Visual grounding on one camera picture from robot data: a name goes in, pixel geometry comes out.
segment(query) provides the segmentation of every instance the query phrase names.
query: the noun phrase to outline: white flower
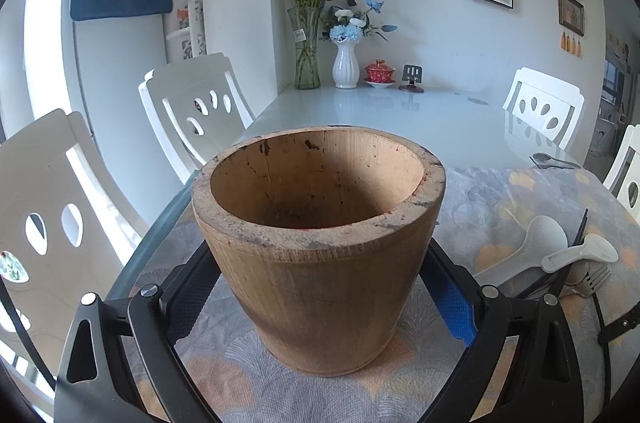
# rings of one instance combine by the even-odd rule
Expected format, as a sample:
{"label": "white flower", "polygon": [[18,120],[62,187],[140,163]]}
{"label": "white flower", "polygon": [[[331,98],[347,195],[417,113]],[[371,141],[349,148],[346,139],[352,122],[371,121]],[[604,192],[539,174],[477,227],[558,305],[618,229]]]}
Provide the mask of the white flower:
{"label": "white flower", "polygon": [[354,26],[357,26],[358,28],[364,28],[367,23],[366,21],[360,19],[360,18],[355,18],[353,17],[350,21],[349,24],[353,24]]}
{"label": "white flower", "polygon": [[335,12],[335,16],[337,18],[342,18],[342,17],[353,17],[353,12],[351,10],[338,10],[337,12]]}

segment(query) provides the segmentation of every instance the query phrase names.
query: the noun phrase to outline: white table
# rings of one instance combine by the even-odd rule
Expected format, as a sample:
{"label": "white table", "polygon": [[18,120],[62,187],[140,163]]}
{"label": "white table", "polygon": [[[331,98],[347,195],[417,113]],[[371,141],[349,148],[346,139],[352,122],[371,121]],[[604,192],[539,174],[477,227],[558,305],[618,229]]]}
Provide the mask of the white table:
{"label": "white table", "polygon": [[242,139],[313,126],[360,126],[391,132],[426,147],[452,167],[533,167],[530,156],[535,152],[575,161],[500,106],[466,93],[436,89],[412,94],[396,87],[340,90],[325,85],[301,91],[291,86]]}

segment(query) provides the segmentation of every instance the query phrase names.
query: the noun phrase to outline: fork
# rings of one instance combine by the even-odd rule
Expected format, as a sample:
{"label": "fork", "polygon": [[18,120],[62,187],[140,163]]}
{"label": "fork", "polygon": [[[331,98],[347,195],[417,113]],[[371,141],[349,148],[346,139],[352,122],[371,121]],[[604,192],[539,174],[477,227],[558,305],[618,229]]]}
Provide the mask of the fork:
{"label": "fork", "polygon": [[[583,298],[588,298],[593,295],[598,289],[604,286],[604,283],[611,277],[611,270],[607,264],[596,263],[587,260],[579,260],[574,263],[574,267],[582,267],[587,263],[588,269],[582,279],[576,284],[565,284],[560,292],[560,297],[566,297],[567,295],[578,294]],[[527,298],[538,298],[540,294],[546,291],[548,284],[534,291]]]}
{"label": "fork", "polygon": [[591,269],[591,266],[592,265],[590,263],[590,269],[587,272],[587,276],[578,282],[578,284],[573,286],[564,285],[560,296],[563,297],[577,293],[582,298],[588,298],[604,286],[604,283],[606,283],[609,277],[611,277],[611,270],[609,269],[609,266],[604,264],[594,270]]}

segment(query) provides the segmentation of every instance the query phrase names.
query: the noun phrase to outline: floral tablecloth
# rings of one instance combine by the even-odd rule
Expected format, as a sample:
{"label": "floral tablecloth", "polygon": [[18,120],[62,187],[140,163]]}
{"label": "floral tablecloth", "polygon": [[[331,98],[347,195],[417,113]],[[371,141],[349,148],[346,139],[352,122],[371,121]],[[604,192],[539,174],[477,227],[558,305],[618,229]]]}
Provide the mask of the floral tablecloth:
{"label": "floral tablecloth", "polygon": [[[434,238],[472,273],[510,255],[522,244],[536,215],[549,215],[569,241],[589,209],[587,233],[608,239],[620,254],[612,277],[598,293],[605,322],[640,300],[640,227],[586,170],[447,169],[447,189]],[[158,247],[132,294],[161,283],[202,242],[187,208]],[[501,289],[521,291],[540,275],[529,270]],[[584,390],[585,421],[600,412],[604,390],[602,350],[592,299],[561,299],[574,337]],[[509,340],[476,416],[489,412],[499,394],[515,348]],[[316,378],[287,369],[268,353],[223,277],[213,289],[191,334],[175,349],[195,384],[225,423],[415,423],[446,382],[464,350],[453,339],[429,294],[416,281],[385,351],[348,376]],[[612,394],[640,353],[640,329],[610,344]],[[148,410],[164,413],[145,376],[140,357],[127,349]]]}

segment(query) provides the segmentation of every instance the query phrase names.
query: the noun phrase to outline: wooden bowl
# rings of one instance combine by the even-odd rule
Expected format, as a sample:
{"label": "wooden bowl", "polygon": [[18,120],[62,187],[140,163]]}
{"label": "wooden bowl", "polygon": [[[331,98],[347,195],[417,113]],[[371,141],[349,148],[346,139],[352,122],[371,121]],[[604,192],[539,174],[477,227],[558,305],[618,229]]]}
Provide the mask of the wooden bowl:
{"label": "wooden bowl", "polygon": [[440,161],[409,140],[313,127],[213,158],[193,209],[268,350],[302,373],[338,376],[392,338],[444,190]]}

